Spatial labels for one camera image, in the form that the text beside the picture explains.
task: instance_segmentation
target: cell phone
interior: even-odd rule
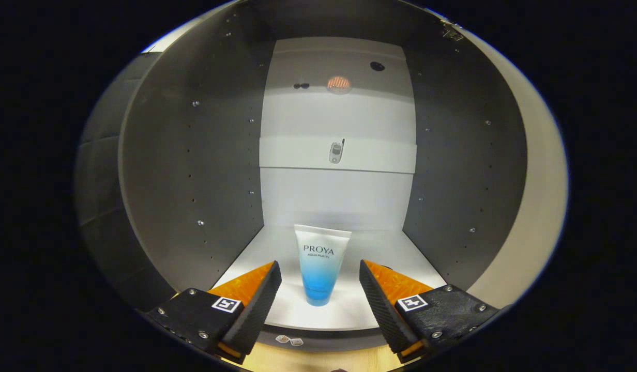
[[[333,142],[330,146],[330,163],[337,164],[342,160],[342,154],[344,153],[345,138],[342,139],[342,143]]]

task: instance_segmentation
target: blue gradient tube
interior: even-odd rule
[[[307,302],[323,306],[330,301],[351,231],[293,225],[298,240],[300,273]]]

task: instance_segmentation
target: metal hinge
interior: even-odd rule
[[[454,30],[450,26],[445,26],[443,30],[443,37],[452,39],[454,41],[459,41],[463,38],[463,35],[461,35],[461,33],[459,33],[457,30]]]

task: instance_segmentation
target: black background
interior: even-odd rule
[[[0,4],[7,367],[215,369],[137,318],[101,278],[77,232],[72,172],[85,120],[110,80],[216,4]],[[637,370],[637,5],[425,4],[536,85],[559,121],[571,173],[567,223],[543,276],[493,327],[425,368]]]

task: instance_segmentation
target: textured grip surface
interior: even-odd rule
[[[359,280],[376,322],[381,327],[383,337],[392,352],[399,353],[417,342],[417,336],[387,301],[387,297],[364,260],[360,261]]]
[[[250,304],[243,310],[222,341],[239,353],[249,354],[264,326],[270,307],[281,284],[281,273],[277,261],[269,269]]]

